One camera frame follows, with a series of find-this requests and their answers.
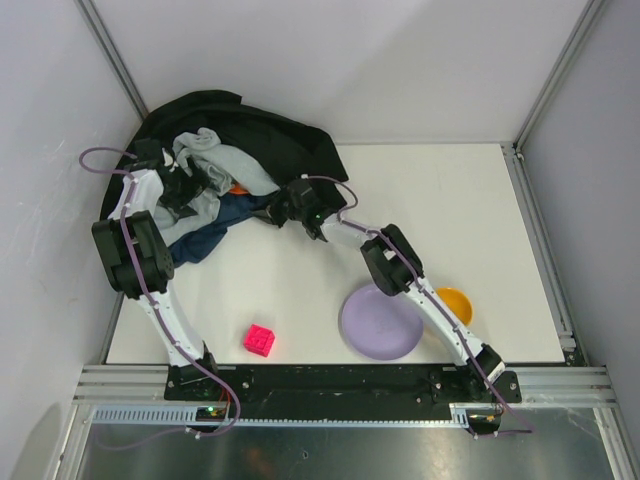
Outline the navy blue cloth garment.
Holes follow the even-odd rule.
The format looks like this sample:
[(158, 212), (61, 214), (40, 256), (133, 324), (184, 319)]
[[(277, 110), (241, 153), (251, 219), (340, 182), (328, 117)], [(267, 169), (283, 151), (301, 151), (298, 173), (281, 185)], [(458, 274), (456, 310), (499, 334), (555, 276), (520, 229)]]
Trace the navy blue cloth garment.
[(253, 196), (231, 193), (222, 196), (218, 216), (213, 222), (186, 233), (169, 247), (174, 267), (200, 263), (218, 246), (232, 226), (250, 219), (254, 211), (263, 209), (273, 197), (274, 194)]

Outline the black cloth garment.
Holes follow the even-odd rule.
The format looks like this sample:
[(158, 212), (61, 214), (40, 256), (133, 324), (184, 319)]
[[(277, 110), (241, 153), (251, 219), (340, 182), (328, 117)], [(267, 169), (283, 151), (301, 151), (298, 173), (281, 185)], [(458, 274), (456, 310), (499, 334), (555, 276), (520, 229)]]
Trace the black cloth garment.
[(173, 152), (175, 137), (201, 127), (256, 159), (279, 190), (302, 175), (348, 179), (325, 131), (245, 105), (239, 95), (222, 90), (192, 92), (164, 104), (149, 114), (134, 138), (157, 140)]

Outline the grey cloth garment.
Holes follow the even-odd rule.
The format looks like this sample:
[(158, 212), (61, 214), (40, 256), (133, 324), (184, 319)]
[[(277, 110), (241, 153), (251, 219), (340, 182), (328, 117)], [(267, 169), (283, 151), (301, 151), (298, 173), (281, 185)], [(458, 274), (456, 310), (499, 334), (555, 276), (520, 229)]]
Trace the grey cloth garment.
[(253, 196), (266, 196), (279, 190), (271, 176), (251, 155), (222, 143), (217, 133), (201, 127), (195, 133), (175, 137), (172, 146), (177, 164), (188, 175), (202, 173), (204, 191), (187, 203), (193, 211), (186, 215), (159, 204), (154, 221), (166, 245), (214, 222), (220, 213), (221, 197), (240, 186)]

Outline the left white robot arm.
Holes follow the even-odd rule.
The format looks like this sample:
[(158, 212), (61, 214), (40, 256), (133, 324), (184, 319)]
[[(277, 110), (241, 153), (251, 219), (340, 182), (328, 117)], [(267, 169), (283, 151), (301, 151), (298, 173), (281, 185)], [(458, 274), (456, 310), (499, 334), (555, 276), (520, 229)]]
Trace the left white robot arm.
[(174, 262), (153, 219), (163, 194), (179, 188), (182, 176), (157, 140), (138, 140), (122, 155), (131, 163), (111, 172), (122, 178), (118, 201), (91, 227), (105, 274), (154, 324), (167, 351), (170, 387), (211, 379), (216, 362), (173, 291)]

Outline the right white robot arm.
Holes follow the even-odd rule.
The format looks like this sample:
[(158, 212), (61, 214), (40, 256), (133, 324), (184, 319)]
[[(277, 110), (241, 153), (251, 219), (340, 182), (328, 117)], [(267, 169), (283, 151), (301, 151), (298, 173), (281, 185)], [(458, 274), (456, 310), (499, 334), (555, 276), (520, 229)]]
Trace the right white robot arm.
[(508, 401), (496, 387), (506, 372), (501, 356), (472, 333), (437, 294), (419, 255), (398, 226), (374, 227), (348, 218), (347, 213), (358, 204), (357, 195), (345, 183), (304, 175), (270, 195), (252, 215), (278, 228), (296, 221), (312, 240), (357, 249), (378, 290), (412, 305), (454, 364), (466, 372), (470, 386), (489, 391), (497, 403), (506, 405)]

